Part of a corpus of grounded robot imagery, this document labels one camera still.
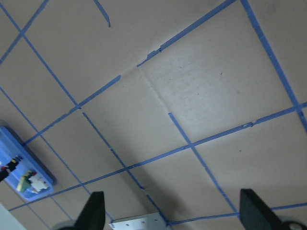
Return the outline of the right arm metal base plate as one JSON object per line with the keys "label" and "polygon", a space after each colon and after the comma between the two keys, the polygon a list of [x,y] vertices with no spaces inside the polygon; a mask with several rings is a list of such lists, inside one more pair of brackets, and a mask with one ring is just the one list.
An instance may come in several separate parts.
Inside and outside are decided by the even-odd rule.
{"label": "right arm metal base plate", "polygon": [[113,230],[171,230],[159,213],[117,219],[109,226]]}

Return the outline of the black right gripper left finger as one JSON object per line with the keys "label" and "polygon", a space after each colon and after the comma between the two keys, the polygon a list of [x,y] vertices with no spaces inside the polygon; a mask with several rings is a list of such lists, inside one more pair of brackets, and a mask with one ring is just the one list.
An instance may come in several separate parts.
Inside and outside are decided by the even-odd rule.
{"label": "black right gripper left finger", "polygon": [[106,224],[105,195],[93,192],[73,224],[68,221],[55,225],[56,230],[103,230]]}

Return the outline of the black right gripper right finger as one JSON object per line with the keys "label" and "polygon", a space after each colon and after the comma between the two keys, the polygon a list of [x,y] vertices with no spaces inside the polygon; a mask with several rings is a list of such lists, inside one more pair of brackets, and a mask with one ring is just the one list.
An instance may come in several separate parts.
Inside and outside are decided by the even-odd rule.
{"label": "black right gripper right finger", "polygon": [[246,230],[305,230],[294,220],[281,220],[252,189],[240,190],[239,220]]}

